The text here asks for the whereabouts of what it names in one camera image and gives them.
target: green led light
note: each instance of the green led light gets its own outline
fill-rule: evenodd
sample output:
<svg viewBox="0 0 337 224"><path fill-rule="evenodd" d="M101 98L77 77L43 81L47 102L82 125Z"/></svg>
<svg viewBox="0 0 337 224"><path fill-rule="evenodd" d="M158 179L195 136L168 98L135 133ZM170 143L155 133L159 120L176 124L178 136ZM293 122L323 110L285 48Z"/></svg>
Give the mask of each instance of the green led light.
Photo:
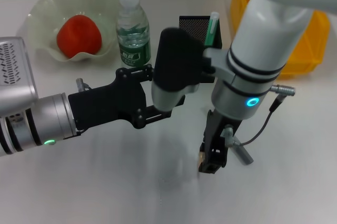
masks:
<svg viewBox="0 0 337 224"><path fill-rule="evenodd" d="M45 141L44 144L53 144L55 142L55 140L48 140L48 141Z"/></svg>

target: yellow plastic crate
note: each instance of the yellow plastic crate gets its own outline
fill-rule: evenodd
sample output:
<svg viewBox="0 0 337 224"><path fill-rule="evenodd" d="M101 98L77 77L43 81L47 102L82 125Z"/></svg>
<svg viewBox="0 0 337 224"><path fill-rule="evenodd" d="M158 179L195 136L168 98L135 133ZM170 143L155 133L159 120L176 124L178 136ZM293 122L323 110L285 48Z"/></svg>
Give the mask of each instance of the yellow plastic crate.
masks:
<svg viewBox="0 0 337 224"><path fill-rule="evenodd" d="M231 19L236 32L249 0L232 0ZM314 11L312 19L302 38L281 72L283 77L312 72L322 63L330 22L325 13Z"/></svg>

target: plastic bottle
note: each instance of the plastic bottle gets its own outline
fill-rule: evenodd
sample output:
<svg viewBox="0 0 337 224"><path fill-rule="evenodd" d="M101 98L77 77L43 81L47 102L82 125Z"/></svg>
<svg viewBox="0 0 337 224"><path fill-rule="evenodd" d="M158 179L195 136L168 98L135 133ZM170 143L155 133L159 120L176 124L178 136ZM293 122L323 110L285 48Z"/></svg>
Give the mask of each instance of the plastic bottle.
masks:
<svg viewBox="0 0 337 224"><path fill-rule="evenodd" d="M117 36L124 67L142 66L150 61L150 27L140 0L120 0Z"/></svg>

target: green pen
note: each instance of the green pen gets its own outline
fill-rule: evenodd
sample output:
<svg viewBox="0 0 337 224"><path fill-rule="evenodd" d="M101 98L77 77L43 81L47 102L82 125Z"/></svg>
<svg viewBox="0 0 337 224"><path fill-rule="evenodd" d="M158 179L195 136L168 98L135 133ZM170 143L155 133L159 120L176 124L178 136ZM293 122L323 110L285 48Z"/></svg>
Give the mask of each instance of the green pen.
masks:
<svg viewBox="0 0 337 224"><path fill-rule="evenodd" d="M216 33L217 24L219 23L219 13L212 12L209 22L209 27L207 29L205 46L213 46L214 37Z"/></svg>

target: red tomato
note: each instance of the red tomato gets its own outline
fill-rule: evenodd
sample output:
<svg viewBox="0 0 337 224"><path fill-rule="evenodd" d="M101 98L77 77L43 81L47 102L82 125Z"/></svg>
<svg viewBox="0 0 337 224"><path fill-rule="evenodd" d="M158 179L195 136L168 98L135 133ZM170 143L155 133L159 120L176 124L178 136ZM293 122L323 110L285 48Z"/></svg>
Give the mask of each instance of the red tomato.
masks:
<svg viewBox="0 0 337 224"><path fill-rule="evenodd" d="M79 52L95 54L102 46L101 33L96 24L84 15L71 17L58 32L56 41L68 58Z"/></svg>

